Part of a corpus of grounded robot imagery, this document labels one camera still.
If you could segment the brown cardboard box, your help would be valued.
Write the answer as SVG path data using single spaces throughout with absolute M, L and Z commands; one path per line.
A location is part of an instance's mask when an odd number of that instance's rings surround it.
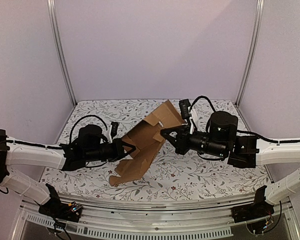
M 160 104 L 122 137 L 124 142 L 134 145 L 136 150 L 130 154 L 132 159 L 119 162 L 115 168 L 118 175 L 111 175 L 109 184 L 117 186 L 141 179 L 165 142 L 160 131 L 184 123 L 185 121 L 169 100 Z

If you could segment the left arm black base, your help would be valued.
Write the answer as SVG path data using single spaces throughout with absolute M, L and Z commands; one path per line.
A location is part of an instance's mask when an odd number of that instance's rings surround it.
M 40 205 L 38 212 L 42 215 L 70 222 L 79 222 L 83 206 L 76 202 L 62 203 L 57 199 L 50 199 L 47 203 Z

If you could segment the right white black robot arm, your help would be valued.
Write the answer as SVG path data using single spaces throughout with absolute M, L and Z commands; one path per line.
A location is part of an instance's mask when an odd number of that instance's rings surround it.
M 212 113 L 206 132 L 198 131 L 193 123 L 160 131 L 174 148 L 185 155 L 189 150 L 207 154 L 218 160 L 227 160 L 236 168 L 255 168 L 271 164 L 300 164 L 300 139 L 268 139 L 249 131 L 238 130 L 238 118 L 225 111 Z M 248 214 L 259 218 L 268 205 L 300 191 L 300 168 L 285 178 L 256 190 L 254 203 L 249 205 Z

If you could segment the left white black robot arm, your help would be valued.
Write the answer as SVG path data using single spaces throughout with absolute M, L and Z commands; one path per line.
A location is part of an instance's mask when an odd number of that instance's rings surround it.
M 64 213 L 64 206 L 59 202 L 55 189 L 38 183 L 12 166 L 34 165 L 71 172 L 93 161 L 121 160 L 133 153 L 136 146 L 116 138 L 115 130 L 111 126 L 103 134 L 101 127 L 90 124 L 79 130 L 74 141 L 49 146 L 8 137 L 5 130 L 0 129 L 0 186 L 44 205 L 53 217 L 60 217 Z

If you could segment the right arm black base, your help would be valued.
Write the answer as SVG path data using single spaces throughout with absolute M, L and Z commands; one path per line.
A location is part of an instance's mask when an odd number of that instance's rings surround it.
M 235 206 L 231 208 L 231 216 L 235 223 L 245 222 L 274 213 L 274 206 L 265 201 Z

